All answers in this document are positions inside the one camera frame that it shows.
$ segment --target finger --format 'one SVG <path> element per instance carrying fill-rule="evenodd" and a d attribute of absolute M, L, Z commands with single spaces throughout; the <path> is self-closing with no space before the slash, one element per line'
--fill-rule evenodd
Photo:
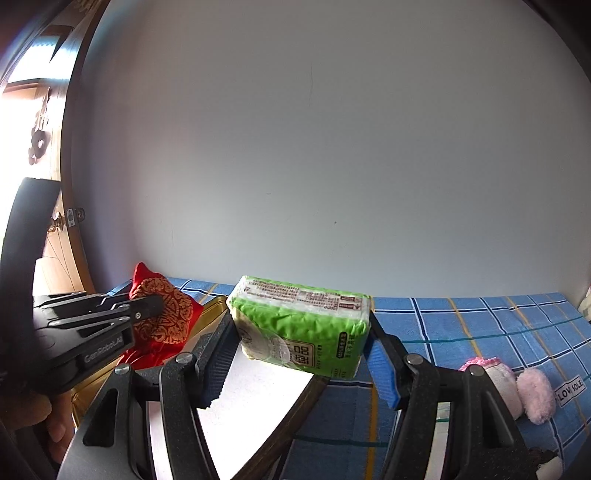
<path fill-rule="evenodd" d="M 0 397 L 0 419 L 7 430 L 36 425 L 51 413 L 51 403 L 45 395 L 27 392 Z"/>
<path fill-rule="evenodd" d="M 49 452 L 51 457 L 57 462 L 61 463 L 64 459 L 64 455 L 68 450 L 68 446 L 74 437 L 74 424 L 72 422 L 71 427 L 66 428 L 66 432 L 59 442 L 49 442 Z"/>
<path fill-rule="evenodd" d="M 47 417 L 46 426 L 49 436 L 59 442 L 68 428 L 73 428 L 72 398 L 69 393 L 51 399 L 51 414 Z"/>
<path fill-rule="evenodd" d="M 45 424 L 47 427 L 47 433 L 49 433 L 49 436 L 51 437 L 54 443 L 59 442 L 66 434 L 66 426 L 60 419 L 58 419 L 55 416 L 52 417 L 51 415 L 49 415 L 49 417 L 47 417 L 47 421 L 45 422 Z"/>

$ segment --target red pouch with gold pattern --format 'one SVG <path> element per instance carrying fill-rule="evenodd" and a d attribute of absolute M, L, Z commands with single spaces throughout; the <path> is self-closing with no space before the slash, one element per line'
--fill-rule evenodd
<path fill-rule="evenodd" d="M 203 306 L 192 297 L 140 262 L 135 267 L 129 299 L 152 294 L 164 299 L 164 311 L 158 317 L 134 325 L 135 345 L 119 361 L 133 365 L 136 370 L 162 365 L 164 360 L 179 353 L 203 311 Z"/>

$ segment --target bed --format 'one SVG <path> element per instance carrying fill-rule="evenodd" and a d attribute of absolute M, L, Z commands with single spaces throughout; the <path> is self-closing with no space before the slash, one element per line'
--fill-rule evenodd
<path fill-rule="evenodd" d="M 169 278 L 181 291 L 206 304 L 228 295 L 232 285 Z M 460 299 L 376 297 L 374 311 L 386 333 L 409 352 L 435 365 L 459 368 L 474 356 L 497 356 L 516 374 L 541 369 L 558 388 L 580 376 L 591 382 L 591 325 L 560 293 Z M 288 451 L 269 479 L 377 478 L 397 412 L 378 398 L 362 361 L 352 380 L 330 380 Z M 589 436 L 591 393 L 583 390 L 554 417 L 536 426 L 517 425 L 529 447 L 552 450 L 565 469 Z M 440 404 L 427 478 L 438 478 L 449 409 Z"/>

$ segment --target green food package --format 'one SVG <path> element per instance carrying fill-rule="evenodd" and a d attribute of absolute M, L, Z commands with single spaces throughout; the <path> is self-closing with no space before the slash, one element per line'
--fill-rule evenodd
<path fill-rule="evenodd" d="M 369 332 L 369 295 L 244 276 L 227 304 L 249 358 L 355 376 Z"/>

